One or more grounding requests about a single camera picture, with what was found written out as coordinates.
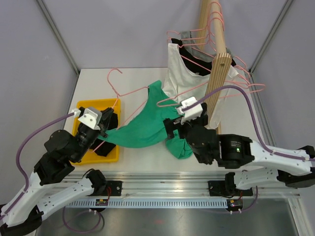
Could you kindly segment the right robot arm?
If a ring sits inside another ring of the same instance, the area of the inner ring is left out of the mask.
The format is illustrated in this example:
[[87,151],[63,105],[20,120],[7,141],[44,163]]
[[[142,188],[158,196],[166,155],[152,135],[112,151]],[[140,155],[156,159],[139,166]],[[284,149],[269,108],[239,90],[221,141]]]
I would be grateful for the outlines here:
[[218,135],[205,127],[206,115],[183,121],[182,117],[163,121],[167,137],[174,132],[184,139],[197,161],[229,169],[224,180],[210,181],[211,196],[234,197],[252,195],[252,188],[271,183],[283,183],[289,188],[307,188],[315,184],[315,150],[305,146],[298,150],[270,147],[270,151],[249,137]]

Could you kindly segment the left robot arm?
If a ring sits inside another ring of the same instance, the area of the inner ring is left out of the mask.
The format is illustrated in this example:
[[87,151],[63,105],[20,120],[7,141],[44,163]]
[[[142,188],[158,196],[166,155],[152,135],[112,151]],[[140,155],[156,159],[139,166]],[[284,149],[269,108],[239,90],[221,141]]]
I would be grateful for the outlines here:
[[[112,108],[99,111],[94,107],[73,109],[31,133],[19,146],[16,166],[25,178],[25,185],[7,204],[0,207],[2,236],[25,236],[38,229],[50,215],[69,203],[89,195],[102,195],[107,180],[100,170],[90,170],[80,181],[52,196],[45,195],[74,171],[74,163],[80,163],[100,134],[107,131],[114,113]],[[69,117],[80,122],[75,135],[61,129],[51,134],[44,146],[46,153],[35,164],[30,176],[20,163],[20,155],[26,143],[37,133]]]

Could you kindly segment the green tank top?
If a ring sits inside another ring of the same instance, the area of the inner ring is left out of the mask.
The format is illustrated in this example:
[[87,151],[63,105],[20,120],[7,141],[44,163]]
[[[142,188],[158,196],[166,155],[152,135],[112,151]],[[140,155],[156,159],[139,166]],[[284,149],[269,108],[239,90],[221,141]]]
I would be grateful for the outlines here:
[[175,106],[156,105],[168,98],[161,86],[160,80],[149,85],[148,101],[142,111],[122,129],[109,131],[109,140],[125,148],[146,148],[164,141],[175,158],[187,159],[192,156],[192,150],[185,139],[179,138],[178,131],[174,132],[174,139],[167,139],[163,121],[178,118],[179,115]]

